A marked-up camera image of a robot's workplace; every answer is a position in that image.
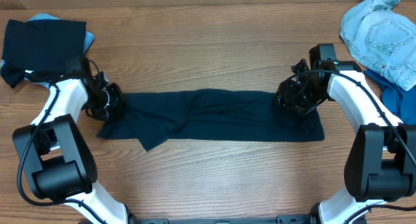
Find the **black t-shirt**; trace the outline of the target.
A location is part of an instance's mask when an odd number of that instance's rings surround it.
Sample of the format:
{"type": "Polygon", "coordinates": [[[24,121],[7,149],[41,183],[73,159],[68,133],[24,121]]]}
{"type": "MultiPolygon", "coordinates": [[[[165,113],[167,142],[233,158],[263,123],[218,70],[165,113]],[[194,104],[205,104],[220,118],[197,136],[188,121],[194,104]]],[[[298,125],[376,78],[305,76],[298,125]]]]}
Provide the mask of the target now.
{"type": "Polygon", "coordinates": [[[324,139],[317,111],[300,116],[272,102],[273,93],[202,89],[127,93],[118,119],[99,131],[109,140],[137,139],[147,151],[168,139],[313,142],[324,139]]]}

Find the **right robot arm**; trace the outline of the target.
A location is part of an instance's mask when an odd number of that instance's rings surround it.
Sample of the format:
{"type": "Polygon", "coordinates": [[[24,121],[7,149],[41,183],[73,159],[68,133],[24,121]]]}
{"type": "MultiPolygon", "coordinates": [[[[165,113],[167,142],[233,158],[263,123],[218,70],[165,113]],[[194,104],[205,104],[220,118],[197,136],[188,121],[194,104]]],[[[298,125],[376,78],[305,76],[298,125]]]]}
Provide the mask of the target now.
{"type": "Polygon", "coordinates": [[[375,208],[414,211],[395,206],[415,193],[415,126],[390,113],[369,88],[354,61],[340,61],[332,44],[318,44],[291,68],[274,102],[308,114],[326,100],[343,110],[356,137],[344,167],[344,186],[315,204],[308,214],[279,215],[277,223],[365,223],[375,208]]]}

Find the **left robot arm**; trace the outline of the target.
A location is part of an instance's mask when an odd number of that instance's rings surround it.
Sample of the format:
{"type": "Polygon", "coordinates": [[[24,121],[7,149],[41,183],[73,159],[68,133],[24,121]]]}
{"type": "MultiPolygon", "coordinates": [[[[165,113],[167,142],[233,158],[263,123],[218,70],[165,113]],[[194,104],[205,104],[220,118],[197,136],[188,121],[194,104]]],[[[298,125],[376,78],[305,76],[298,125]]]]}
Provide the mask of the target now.
{"type": "Polygon", "coordinates": [[[91,223],[135,223],[135,216],[98,181],[94,157],[77,121],[85,112],[111,122],[124,112],[124,94],[85,56],[69,58],[63,71],[27,71],[31,81],[46,78],[49,97],[41,113],[12,135],[19,156],[17,188],[34,206],[65,204],[91,223]]]}

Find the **folded light blue jeans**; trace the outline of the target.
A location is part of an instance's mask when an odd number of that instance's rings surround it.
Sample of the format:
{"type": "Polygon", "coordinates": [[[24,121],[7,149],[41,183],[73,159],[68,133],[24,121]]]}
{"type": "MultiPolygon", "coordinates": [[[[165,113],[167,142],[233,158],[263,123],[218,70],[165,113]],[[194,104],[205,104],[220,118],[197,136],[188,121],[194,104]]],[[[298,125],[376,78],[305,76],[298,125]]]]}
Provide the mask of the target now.
{"type": "MultiPolygon", "coordinates": [[[[50,15],[47,15],[47,14],[39,14],[39,15],[34,16],[29,21],[35,21],[35,20],[41,20],[41,19],[57,19],[57,18],[54,18],[53,16],[50,16],[50,15]]],[[[95,36],[91,32],[88,32],[86,30],[86,36],[84,38],[84,47],[83,47],[83,55],[82,56],[85,55],[85,53],[88,51],[89,47],[92,45],[94,40],[95,40],[95,36]]],[[[58,71],[58,72],[54,72],[54,71],[35,71],[35,72],[45,74],[49,77],[49,80],[51,80],[51,79],[54,79],[54,78],[59,77],[61,75],[64,75],[68,71],[66,62],[65,62],[65,68],[62,71],[58,71]]]]}

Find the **folded black shirt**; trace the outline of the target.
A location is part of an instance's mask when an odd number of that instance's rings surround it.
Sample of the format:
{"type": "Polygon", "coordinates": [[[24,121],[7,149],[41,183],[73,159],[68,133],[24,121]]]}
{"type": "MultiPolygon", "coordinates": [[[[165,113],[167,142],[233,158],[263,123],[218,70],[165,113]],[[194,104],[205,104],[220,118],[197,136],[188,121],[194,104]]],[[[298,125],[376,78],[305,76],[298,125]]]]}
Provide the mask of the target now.
{"type": "Polygon", "coordinates": [[[13,68],[62,71],[69,58],[82,56],[86,22],[59,19],[9,20],[2,59],[13,68]]]}

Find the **black garment under stack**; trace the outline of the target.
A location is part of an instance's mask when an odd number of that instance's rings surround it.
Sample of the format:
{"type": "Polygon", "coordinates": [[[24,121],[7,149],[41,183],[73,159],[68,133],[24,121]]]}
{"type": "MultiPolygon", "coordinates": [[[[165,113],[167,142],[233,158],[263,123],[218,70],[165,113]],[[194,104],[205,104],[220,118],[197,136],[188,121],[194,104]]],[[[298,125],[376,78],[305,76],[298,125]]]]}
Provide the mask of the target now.
{"type": "Polygon", "coordinates": [[[50,87],[49,77],[47,75],[35,71],[23,71],[5,61],[1,64],[1,77],[11,88],[15,88],[23,80],[42,85],[46,88],[50,87]]]}

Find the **crumpled light denim jeans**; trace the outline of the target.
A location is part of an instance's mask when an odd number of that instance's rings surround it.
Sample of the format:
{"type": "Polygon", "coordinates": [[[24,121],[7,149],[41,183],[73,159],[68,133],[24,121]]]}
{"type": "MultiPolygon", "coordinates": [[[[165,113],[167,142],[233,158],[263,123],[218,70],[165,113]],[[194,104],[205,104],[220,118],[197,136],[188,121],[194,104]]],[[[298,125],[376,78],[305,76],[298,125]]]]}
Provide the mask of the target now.
{"type": "Polygon", "coordinates": [[[360,64],[408,91],[415,86],[415,24],[393,12],[400,1],[362,1],[343,16],[340,37],[360,64]]]}

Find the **dark blue garment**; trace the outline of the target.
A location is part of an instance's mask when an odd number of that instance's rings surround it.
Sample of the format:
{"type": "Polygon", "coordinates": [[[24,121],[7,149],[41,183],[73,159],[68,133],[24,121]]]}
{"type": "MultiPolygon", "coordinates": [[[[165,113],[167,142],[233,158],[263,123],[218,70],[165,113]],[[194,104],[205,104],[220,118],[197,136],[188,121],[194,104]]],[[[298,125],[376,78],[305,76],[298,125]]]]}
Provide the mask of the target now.
{"type": "Polygon", "coordinates": [[[381,100],[384,106],[403,123],[415,124],[415,87],[405,91],[396,84],[369,69],[364,74],[373,80],[381,89],[381,100]]]}

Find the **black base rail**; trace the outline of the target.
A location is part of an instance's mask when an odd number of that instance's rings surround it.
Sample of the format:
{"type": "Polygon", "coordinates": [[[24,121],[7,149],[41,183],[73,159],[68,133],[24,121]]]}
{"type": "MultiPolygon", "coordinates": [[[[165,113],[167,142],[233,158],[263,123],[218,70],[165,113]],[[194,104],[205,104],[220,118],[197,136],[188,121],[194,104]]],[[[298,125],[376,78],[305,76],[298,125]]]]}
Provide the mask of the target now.
{"type": "Polygon", "coordinates": [[[189,220],[168,220],[168,219],[138,219],[139,224],[307,224],[307,215],[278,215],[276,218],[237,218],[229,220],[215,219],[189,219],[189,220]]]}

